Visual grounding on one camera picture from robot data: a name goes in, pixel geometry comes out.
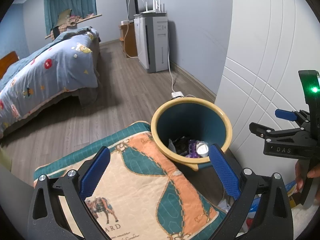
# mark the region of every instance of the window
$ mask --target window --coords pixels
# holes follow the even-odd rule
[[[86,18],[97,15],[96,0],[44,0],[44,18],[47,35],[58,23],[59,14],[71,9],[71,16]]]

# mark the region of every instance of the green led indicator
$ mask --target green led indicator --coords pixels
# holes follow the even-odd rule
[[[316,93],[316,92],[319,91],[319,89],[318,89],[317,87],[313,87],[313,88],[311,88],[311,90],[312,90],[312,92],[314,92],[314,93]]]

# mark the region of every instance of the floor plank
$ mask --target floor plank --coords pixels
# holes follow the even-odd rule
[[[151,122],[154,112],[171,99],[168,71],[147,74],[138,59],[126,58],[121,44],[100,46],[97,101],[82,109],[77,98],[66,98],[43,110],[1,143],[12,158],[12,173],[33,185],[33,172],[41,165],[79,150],[131,123]],[[212,101],[185,76],[172,72],[174,89]],[[213,169],[194,172],[181,167],[185,176],[211,202],[217,204],[222,186]]]

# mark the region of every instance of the yellow rim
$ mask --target yellow rim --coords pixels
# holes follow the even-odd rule
[[[178,163],[190,163],[190,164],[201,164],[201,163],[207,163],[209,162],[209,157],[205,157],[205,158],[199,158],[199,159],[193,159],[193,158],[187,158],[187,157],[183,157],[180,156],[172,151],[170,151],[160,140],[158,133],[156,131],[156,127],[157,127],[157,123],[159,120],[159,117],[161,116],[161,114],[167,110],[169,107],[171,106],[175,106],[177,104],[182,104],[182,103],[196,103],[199,105],[203,105],[206,106],[208,108],[210,108],[211,110],[213,110],[214,112],[216,112],[220,118],[222,119],[225,127],[226,127],[226,140],[221,148],[221,150],[223,152],[225,152],[231,143],[231,139],[232,139],[232,126],[230,123],[229,118],[226,116],[226,114],[216,105],[214,105],[213,103],[210,103],[206,100],[200,99],[200,98],[177,98],[171,101],[168,101],[166,103],[164,103],[162,106],[160,106],[158,108],[158,110],[155,112],[155,114],[152,117],[151,120],[151,133],[153,136],[154,141],[156,142],[156,144],[158,145],[160,151],[167,156],[168,158],[178,162]]]

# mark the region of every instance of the power adapter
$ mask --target power adapter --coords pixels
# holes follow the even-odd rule
[[[172,96],[172,98],[177,98],[177,97],[182,97],[182,98],[184,98],[184,95],[182,94],[181,91],[172,92],[172,93],[171,93],[171,96]]]

